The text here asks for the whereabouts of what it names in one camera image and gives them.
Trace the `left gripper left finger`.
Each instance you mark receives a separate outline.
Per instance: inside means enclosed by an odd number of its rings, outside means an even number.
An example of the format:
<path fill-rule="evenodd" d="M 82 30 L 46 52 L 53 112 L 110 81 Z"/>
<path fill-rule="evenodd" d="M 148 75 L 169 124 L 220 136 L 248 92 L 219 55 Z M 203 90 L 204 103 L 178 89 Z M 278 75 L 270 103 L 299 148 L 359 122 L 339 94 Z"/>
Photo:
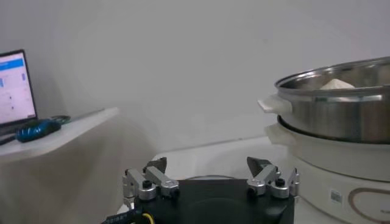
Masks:
<path fill-rule="evenodd" d="M 140 201 L 152 201 L 157 197 L 176 200 L 180 196 L 180 185 L 165 175 L 167 158 L 149 161 L 142 172 L 134 168 L 124 171 L 122 176 L 123 202 L 127 207 L 137 198 Z"/>

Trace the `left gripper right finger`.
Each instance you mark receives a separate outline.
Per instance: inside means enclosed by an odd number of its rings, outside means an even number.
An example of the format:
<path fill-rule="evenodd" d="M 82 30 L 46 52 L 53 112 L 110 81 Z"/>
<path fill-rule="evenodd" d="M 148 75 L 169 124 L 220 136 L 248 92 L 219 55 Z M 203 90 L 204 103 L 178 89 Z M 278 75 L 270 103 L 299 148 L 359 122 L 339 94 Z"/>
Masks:
<path fill-rule="evenodd" d="M 278 166 L 266 159 L 248 156 L 246 161 L 252 174 L 252 177 L 246 180 L 249 203 L 255 203 L 266 194 L 275 200 L 292 198 L 294 203 L 298 203 L 300 173 L 296 168 L 282 172 Z"/>

